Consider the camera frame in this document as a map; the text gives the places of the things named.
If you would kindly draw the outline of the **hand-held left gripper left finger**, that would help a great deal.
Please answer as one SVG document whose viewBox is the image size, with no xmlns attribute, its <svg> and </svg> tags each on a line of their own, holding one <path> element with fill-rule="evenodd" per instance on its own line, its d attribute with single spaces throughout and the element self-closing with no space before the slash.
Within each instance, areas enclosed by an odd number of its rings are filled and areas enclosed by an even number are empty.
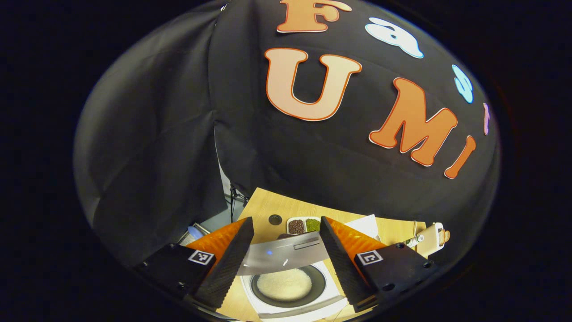
<svg viewBox="0 0 572 322">
<path fill-rule="evenodd" d="M 170 243 L 135 265 L 135 272 L 178 301 L 221 308 L 255 234 L 247 217 L 186 246 Z"/>
</svg>

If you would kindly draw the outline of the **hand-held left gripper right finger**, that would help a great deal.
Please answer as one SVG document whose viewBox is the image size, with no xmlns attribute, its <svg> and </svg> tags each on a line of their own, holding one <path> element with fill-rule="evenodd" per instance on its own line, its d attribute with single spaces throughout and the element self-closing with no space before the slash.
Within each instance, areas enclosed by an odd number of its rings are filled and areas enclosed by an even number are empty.
<svg viewBox="0 0 572 322">
<path fill-rule="evenodd" d="M 403 302 L 438 271 L 437 264 L 402 242 L 385 245 L 326 216 L 320 219 L 320 237 L 356 312 Z"/>
</svg>

